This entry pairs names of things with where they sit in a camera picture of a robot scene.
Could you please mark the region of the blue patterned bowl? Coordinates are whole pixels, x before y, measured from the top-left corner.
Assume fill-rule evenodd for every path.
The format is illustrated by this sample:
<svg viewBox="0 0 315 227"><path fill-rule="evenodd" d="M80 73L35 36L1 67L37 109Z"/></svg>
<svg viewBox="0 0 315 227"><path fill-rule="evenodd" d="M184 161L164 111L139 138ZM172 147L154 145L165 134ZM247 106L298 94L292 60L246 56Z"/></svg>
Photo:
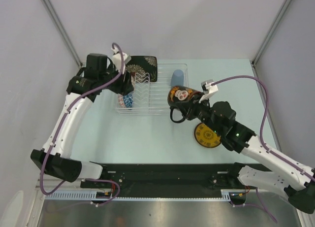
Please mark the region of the blue patterned bowl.
<svg viewBox="0 0 315 227"><path fill-rule="evenodd" d="M118 94L118 108L132 110L133 109L133 94L127 95Z"/></svg>

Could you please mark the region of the red black mug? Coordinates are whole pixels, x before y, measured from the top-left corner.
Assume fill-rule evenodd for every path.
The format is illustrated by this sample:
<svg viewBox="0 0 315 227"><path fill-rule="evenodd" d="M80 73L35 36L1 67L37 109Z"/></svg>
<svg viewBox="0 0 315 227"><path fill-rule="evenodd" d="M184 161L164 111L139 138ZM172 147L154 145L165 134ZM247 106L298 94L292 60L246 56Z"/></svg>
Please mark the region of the red black mug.
<svg viewBox="0 0 315 227"><path fill-rule="evenodd" d="M204 94L200 91L184 86L174 86L169 91L167 102L170 107L170 120L176 124L185 120L191 121L198 116L197 107L199 100ZM180 120L173 119L173 112L177 110L181 113Z"/></svg>

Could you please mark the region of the black floral square plate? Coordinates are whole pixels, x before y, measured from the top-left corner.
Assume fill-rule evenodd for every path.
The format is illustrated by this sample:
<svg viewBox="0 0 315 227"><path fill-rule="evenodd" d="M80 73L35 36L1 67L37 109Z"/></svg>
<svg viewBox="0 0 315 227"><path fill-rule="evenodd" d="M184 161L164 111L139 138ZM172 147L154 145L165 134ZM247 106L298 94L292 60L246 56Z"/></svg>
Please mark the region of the black floral square plate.
<svg viewBox="0 0 315 227"><path fill-rule="evenodd" d="M139 83L156 82L157 69L158 62L155 56L131 56L131 60L126 64L126 70Z"/></svg>

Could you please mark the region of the light blue cup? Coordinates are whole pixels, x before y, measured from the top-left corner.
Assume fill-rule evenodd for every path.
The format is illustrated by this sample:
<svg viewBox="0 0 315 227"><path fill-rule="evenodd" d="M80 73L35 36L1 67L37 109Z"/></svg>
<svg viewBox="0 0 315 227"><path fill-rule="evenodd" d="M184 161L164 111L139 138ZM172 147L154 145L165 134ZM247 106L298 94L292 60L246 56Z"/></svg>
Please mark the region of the light blue cup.
<svg viewBox="0 0 315 227"><path fill-rule="evenodd" d="M180 69L177 69L173 72L172 77L171 77L171 82L170 86L183 86L184 85L184 72Z"/></svg>

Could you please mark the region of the clear wire dish rack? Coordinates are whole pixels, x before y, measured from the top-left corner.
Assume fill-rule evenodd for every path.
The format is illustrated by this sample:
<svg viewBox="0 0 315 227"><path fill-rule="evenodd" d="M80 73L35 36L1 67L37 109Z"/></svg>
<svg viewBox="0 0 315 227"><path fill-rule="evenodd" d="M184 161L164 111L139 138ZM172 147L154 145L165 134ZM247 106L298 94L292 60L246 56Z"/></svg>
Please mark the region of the clear wire dish rack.
<svg viewBox="0 0 315 227"><path fill-rule="evenodd" d="M172 74L175 70L180 69L184 72L184 86L189 85L188 67L186 64L158 64L157 65L157 81L156 82L134 82L133 109L127 110L118 108L118 100L116 103L116 111L121 115L159 115L168 114L169 105L167 96L171 90L170 82Z"/></svg>

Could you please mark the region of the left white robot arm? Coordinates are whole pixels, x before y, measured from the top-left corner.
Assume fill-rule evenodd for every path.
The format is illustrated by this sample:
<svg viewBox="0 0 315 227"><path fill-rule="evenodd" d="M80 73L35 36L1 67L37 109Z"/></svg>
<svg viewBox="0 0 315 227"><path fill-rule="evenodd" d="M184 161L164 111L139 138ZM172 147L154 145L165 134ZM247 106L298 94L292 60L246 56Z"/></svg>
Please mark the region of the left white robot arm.
<svg viewBox="0 0 315 227"><path fill-rule="evenodd" d="M86 66L68 83L62 112L41 150L33 150L31 160L41 170L64 181L91 179L97 187L108 184L109 176L94 162L71 159L73 143L87 111L103 90L126 95L133 91L131 74L126 63L131 57L116 53L112 58L103 54L89 54Z"/></svg>

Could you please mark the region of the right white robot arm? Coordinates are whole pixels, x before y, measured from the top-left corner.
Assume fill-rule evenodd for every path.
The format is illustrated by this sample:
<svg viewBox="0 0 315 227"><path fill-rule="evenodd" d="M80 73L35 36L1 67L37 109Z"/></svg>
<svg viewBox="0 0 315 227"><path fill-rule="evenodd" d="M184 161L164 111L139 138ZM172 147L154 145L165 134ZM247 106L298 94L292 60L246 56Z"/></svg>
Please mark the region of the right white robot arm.
<svg viewBox="0 0 315 227"><path fill-rule="evenodd" d="M209 106L197 99L184 100L182 115L187 120L199 119L220 137L222 145L239 154L250 157L269 172L261 181L250 175L242 167L227 175L227 183L232 188L242 184L261 187L285 198L296 209L312 214L315 211L315 170L282 152L268 146L261 136L236 121L236 112L227 101L219 101Z"/></svg>

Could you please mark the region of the yellow black saucer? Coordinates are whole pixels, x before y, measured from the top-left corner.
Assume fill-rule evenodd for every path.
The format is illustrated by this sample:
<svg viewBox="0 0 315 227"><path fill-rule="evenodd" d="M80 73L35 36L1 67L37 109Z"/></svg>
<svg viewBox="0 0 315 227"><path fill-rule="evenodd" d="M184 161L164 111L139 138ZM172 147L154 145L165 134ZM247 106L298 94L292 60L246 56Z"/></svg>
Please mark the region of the yellow black saucer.
<svg viewBox="0 0 315 227"><path fill-rule="evenodd" d="M203 123L195 127L193 135L195 141L205 148L216 148L221 145L221 138Z"/></svg>

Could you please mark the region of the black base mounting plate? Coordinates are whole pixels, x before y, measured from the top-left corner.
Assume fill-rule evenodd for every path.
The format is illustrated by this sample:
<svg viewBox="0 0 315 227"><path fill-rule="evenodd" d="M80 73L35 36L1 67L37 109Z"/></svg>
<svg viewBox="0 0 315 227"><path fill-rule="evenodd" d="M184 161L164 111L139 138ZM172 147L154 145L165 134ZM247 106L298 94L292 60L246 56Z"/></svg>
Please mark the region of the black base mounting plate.
<svg viewBox="0 0 315 227"><path fill-rule="evenodd" d="M119 184L118 200L170 199L191 200L220 197L223 190L271 191L285 184L282 175L271 172L261 164L250 163L245 171L246 181L240 182L240 163L215 164L113 164L103 167L101 178Z"/></svg>

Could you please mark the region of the left aluminium corner post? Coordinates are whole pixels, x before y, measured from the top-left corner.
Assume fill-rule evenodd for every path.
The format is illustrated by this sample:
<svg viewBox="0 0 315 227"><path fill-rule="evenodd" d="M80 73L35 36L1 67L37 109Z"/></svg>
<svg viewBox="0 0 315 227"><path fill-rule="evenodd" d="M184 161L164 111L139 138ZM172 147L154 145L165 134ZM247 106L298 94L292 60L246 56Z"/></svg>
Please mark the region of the left aluminium corner post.
<svg viewBox="0 0 315 227"><path fill-rule="evenodd" d="M57 11L54 8L53 3L51 2L51 0L40 0L44 6L44 8L46 9L46 12L48 13L52 23L54 24L54 26L56 27L57 32L59 33L65 47L67 48L67 50L70 53L70 56L72 57L72 59L74 60L74 62L76 63L76 65L81 68L83 63L79 58L79 55L57 13Z"/></svg>

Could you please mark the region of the aluminium corner post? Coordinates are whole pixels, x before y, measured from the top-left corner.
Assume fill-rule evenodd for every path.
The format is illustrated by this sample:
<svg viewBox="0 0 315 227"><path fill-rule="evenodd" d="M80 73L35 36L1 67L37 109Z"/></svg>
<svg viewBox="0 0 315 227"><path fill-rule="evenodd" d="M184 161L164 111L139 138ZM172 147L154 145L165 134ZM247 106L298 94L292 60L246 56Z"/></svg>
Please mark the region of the aluminium corner post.
<svg viewBox="0 0 315 227"><path fill-rule="evenodd" d="M290 8L293 1L294 0L284 0L284 2L281 4L281 7L279 8L269 30L267 31L267 34L265 35L261 45L259 46L254 58L251 61L251 65L253 67L256 67L257 63L259 62L259 60L263 56L265 50L267 49L274 34L276 33L276 30L280 26L282 19L284 18L285 14L287 13L287 11Z"/></svg>
<svg viewBox="0 0 315 227"><path fill-rule="evenodd" d="M81 68L83 63L79 58L79 55L57 13L57 11L54 8L53 3L51 2L51 0L40 0L44 6L44 8L46 9L46 12L48 13L52 23L54 24L54 26L56 27L57 32L59 33L65 47L67 48L67 50L70 53L70 56L72 57L72 59L74 60L74 62L76 63L76 65Z"/></svg>

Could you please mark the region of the right aluminium corner post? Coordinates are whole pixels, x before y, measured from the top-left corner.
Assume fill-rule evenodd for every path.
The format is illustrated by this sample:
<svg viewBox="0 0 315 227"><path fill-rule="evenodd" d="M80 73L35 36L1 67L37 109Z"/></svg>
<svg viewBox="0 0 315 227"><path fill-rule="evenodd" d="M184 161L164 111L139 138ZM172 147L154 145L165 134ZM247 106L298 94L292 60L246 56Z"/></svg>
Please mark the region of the right aluminium corner post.
<svg viewBox="0 0 315 227"><path fill-rule="evenodd" d="M293 1L294 0L284 0L284 2L281 4L281 7L279 8L269 30L267 31L267 34L265 35L261 45L259 46L254 58L251 61L251 65L253 67L256 67L257 63L259 62L259 60L263 56L265 50L267 49L274 34L276 33L276 30L280 26L282 19L284 18L285 14L287 13L287 11L290 8Z"/></svg>

